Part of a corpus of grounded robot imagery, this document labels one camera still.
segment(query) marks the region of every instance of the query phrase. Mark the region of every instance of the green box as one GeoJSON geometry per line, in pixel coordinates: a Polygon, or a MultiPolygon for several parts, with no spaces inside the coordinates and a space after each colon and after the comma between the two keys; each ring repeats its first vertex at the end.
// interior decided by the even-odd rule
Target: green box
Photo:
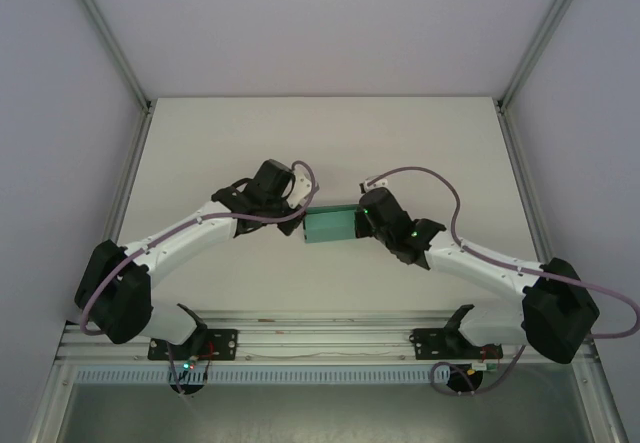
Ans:
{"type": "Polygon", "coordinates": [[[305,242],[355,239],[357,208],[358,205],[309,208],[303,221],[305,242]]]}

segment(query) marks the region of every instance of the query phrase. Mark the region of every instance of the gray wall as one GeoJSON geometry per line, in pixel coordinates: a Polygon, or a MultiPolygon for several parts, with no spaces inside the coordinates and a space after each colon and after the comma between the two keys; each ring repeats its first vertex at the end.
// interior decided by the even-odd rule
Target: gray wall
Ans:
{"type": "Polygon", "coordinates": [[[151,97],[500,96],[552,0],[97,0],[151,97]]]}
{"type": "Polygon", "coordinates": [[[0,441],[20,442],[139,111],[75,0],[0,0],[0,441]]]}
{"type": "MultiPolygon", "coordinates": [[[[640,0],[575,0],[512,111],[556,253],[640,300],[640,0]]],[[[632,312],[599,298],[598,330],[632,312]]],[[[598,348],[632,441],[640,337],[598,348]]]]}

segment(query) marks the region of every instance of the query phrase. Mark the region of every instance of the red wire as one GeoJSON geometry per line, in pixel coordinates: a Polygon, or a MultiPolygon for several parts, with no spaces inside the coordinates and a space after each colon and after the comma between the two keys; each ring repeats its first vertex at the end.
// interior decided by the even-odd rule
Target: red wire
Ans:
{"type": "Polygon", "coordinates": [[[198,355],[198,358],[213,358],[213,343],[210,341],[209,343],[209,354],[208,355],[198,355]]]}
{"type": "Polygon", "coordinates": [[[489,353],[493,353],[493,356],[496,357],[496,359],[498,360],[498,367],[500,366],[500,353],[498,353],[495,349],[491,348],[490,346],[483,346],[482,347],[482,362],[484,363],[484,360],[487,359],[487,351],[489,353]]]}

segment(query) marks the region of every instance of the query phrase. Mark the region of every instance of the metal edge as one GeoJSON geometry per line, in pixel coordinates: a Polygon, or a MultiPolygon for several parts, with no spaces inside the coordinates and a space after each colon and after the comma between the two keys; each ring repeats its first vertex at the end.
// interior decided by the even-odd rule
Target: metal edge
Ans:
{"type": "Polygon", "coordinates": [[[518,67],[516,68],[509,85],[504,93],[504,96],[500,101],[500,108],[509,108],[520,89],[524,86],[524,83],[529,78],[529,75],[536,66],[536,63],[542,56],[545,48],[549,44],[551,37],[558,28],[560,21],[564,17],[565,13],[569,9],[573,0],[554,0],[547,15],[542,20],[540,27],[536,31],[533,40],[529,44],[529,47],[525,51],[518,67]]]}
{"type": "MultiPolygon", "coordinates": [[[[434,312],[405,319],[276,321],[207,318],[205,322],[211,328],[234,328],[240,332],[238,358],[234,363],[237,365],[290,364],[292,360],[301,365],[407,365],[415,364],[415,348],[410,342],[413,329],[441,328],[448,320],[441,316],[441,312],[434,312]]],[[[112,345],[104,336],[87,336],[77,326],[68,326],[56,355],[56,364],[115,365],[134,361],[139,365],[166,365],[166,362],[147,361],[148,348],[149,339],[145,337],[136,337],[123,345],[112,345]]],[[[505,346],[505,359],[513,357],[516,351],[515,346],[505,346]]],[[[583,358],[583,354],[588,355],[580,353],[577,358],[583,358]]],[[[548,362],[533,348],[526,349],[521,361],[548,362]]]]}
{"type": "Polygon", "coordinates": [[[111,61],[118,70],[118,73],[122,76],[123,80],[127,84],[127,87],[131,91],[133,97],[140,105],[143,111],[147,111],[149,108],[149,98],[145,95],[144,90],[140,86],[140,82],[136,77],[129,61],[127,60],[124,52],[120,48],[118,41],[113,36],[107,21],[105,20],[100,8],[96,4],[95,0],[78,0],[89,17],[89,20],[93,24],[95,30],[100,37],[100,40],[109,54],[111,61]]]}
{"type": "Polygon", "coordinates": [[[508,114],[501,111],[497,102],[496,114],[536,255],[539,261],[549,261],[553,256],[553,248],[548,236],[547,225],[542,216],[540,203],[536,197],[533,180],[523,156],[522,146],[512,129],[508,114]]]}
{"type": "Polygon", "coordinates": [[[51,405],[51,400],[53,397],[53,389],[56,386],[56,382],[58,381],[58,375],[60,373],[61,367],[56,366],[55,364],[51,367],[49,371],[49,376],[47,377],[47,384],[45,386],[44,391],[42,392],[42,396],[40,397],[40,402],[38,404],[38,409],[36,410],[35,417],[31,423],[31,428],[29,429],[29,436],[26,439],[28,443],[38,443],[40,441],[40,435],[42,434],[42,428],[44,427],[45,420],[47,417],[47,413],[49,411],[49,406],[51,405]]]}
{"type": "Polygon", "coordinates": [[[69,407],[73,384],[76,379],[75,365],[63,365],[52,369],[47,383],[46,398],[38,409],[39,421],[32,427],[30,443],[56,443],[69,407]]]}
{"type": "Polygon", "coordinates": [[[131,196],[133,183],[138,173],[138,167],[142,160],[142,153],[147,141],[147,136],[149,135],[149,128],[151,126],[155,107],[156,104],[154,101],[151,103],[149,111],[143,112],[138,120],[138,124],[133,135],[133,141],[131,142],[129,153],[125,159],[122,174],[118,182],[116,195],[114,197],[113,204],[111,205],[109,216],[107,217],[102,237],[103,240],[110,239],[112,241],[117,241],[120,236],[120,230],[129,204],[129,197],[131,196]]]}
{"type": "Polygon", "coordinates": [[[595,345],[592,353],[593,360],[575,361],[572,366],[594,441],[628,442],[595,345]]]}
{"type": "MultiPolygon", "coordinates": [[[[508,109],[503,111],[497,102],[496,113],[536,254],[541,261],[549,261],[553,256],[553,248],[522,146],[517,136],[513,114],[508,109]]],[[[595,441],[628,442],[629,440],[616,408],[613,394],[609,388],[604,368],[599,361],[595,343],[592,341],[590,345],[583,345],[579,350],[579,354],[582,357],[574,358],[572,368],[584,406],[585,416],[595,441]]]]}

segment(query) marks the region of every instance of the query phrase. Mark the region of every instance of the metal frame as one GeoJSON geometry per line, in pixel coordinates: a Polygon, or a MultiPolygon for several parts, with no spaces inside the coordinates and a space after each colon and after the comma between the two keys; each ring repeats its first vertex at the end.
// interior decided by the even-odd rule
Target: metal frame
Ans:
{"type": "MultiPolygon", "coordinates": [[[[105,226],[104,237],[115,240],[124,220],[155,105],[151,104],[140,86],[95,0],[79,1],[97,30],[105,50],[143,111],[105,226]]],[[[496,102],[498,120],[529,230],[538,257],[542,260],[548,260],[553,254],[551,243],[508,109],[533,71],[572,1],[554,0],[504,96],[496,102]]],[[[419,326],[441,326],[450,314],[451,312],[316,314],[309,318],[303,314],[258,315],[216,312],[202,316],[210,325],[233,327],[242,331],[238,355],[244,356],[244,359],[236,361],[234,365],[278,366],[290,365],[295,361],[296,365],[307,366],[365,364],[380,368],[389,365],[409,368],[410,365],[415,365],[413,347],[408,340],[411,330],[419,326]]],[[[135,338],[126,345],[113,346],[103,337],[89,339],[80,334],[75,327],[68,326],[63,334],[28,441],[55,442],[58,439],[79,366],[124,364],[142,369],[148,368],[150,363],[163,365],[162,362],[152,363],[146,360],[146,350],[147,341],[143,338],[135,338]]],[[[505,354],[512,357],[514,352],[515,348],[506,348],[505,354]]],[[[585,344],[573,363],[576,384],[589,427],[596,441],[627,441],[598,359],[595,346],[585,344]]],[[[521,361],[527,364],[546,360],[535,351],[528,350],[521,361]]]]}
{"type": "Polygon", "coordinates": [[[111,205],[111,210],[107,216],[107,222],[105,224],[102,239],[111,239],[117,241],[120,236],[120,229],[124,221],[124,215],[127,211],[127,205],[129,204],[129,197],[131,196],[131,190],[133,189],[133,183],[138,173],[138,167],[140,166],[140,160],[142,159],[142,151],[144,145],[147,142],[147,135],[149,134],[149,127],[153,118],[153,113],[156,109],[155,101],[151,102],[149,110],[143,111],[140,115],[140,119],[136,125],[135,132],[133,134],[133,141],[131,147],[127,153],[124,167],[116,187],[116,194],[111,205]]]}
{"type": "Polygon", "coordinates": [[[536,63],[538,63],[540,56],[542,56],[542,53],[551,40],[556,28],[558,28],[560,21],[562,21],[562,17],[569,9],[572,1],[573,0],[553,1],[549,12],[545,16],[544,20],[542,20],[538,31],[536,31],[533,40],[529,44],[518,68],[513,74],[504,96],[500,99],[499,106],[502,111],[509,108],[509,105],[511,105],[518,92],[524,86],[524,83],[527,81],[527,78],[533,71],[536,63]]]}
{"type": "MultiPolygon", "coordinates": [[[[549,261],[554,254],[553,247],[540,211],[533,180],[525,163],[522,146],[515,131],[513,116],[508,110],[502,111],[497,102],[496,112],[536,254],[541,261],[549,261]]],[[[607,383],[604,368],[599,361],[595,342],[591,341],[590,348],[586,351],[591,354],[595,360],[594,363],[585,364],[584,360],[574,361],[572,366],[594,439],[598,442],[626,442],[628,438],[607,383]]]]}
{"type": "Polygon", "coordinates": [[[102,12],[100,11],[100,8],[98,8],[98,5],[96,4],[95,0],[78,0],[78,1],[80,2],[80,5],[84,8],[84,10],[87,12],[87,16],[89,17],[89,20],[91,21],[94,28],[96,29],[96,33],[100,37],[100,40],[103,44],[105,51],[107,52],[114,66],[122,76],[122,79],[127,84],[127,87],[131,91],[131,94],[140,105],[140,108],[144,112],[147,112],[150,104],[149,98],[147,98],[147,95],[145,94],[144,90],[140,86],[140,82],[138,81],[136,74],[131,68],[131,65],[129,64],[129,61],[127,60],[127,57],[125,56],[124,52],[120,48],[118,41],[113,36],[113,33],[111,32],[111,29],[107,24],[107,21],[105,20],[104,16],[102,16],[102,12]]]}

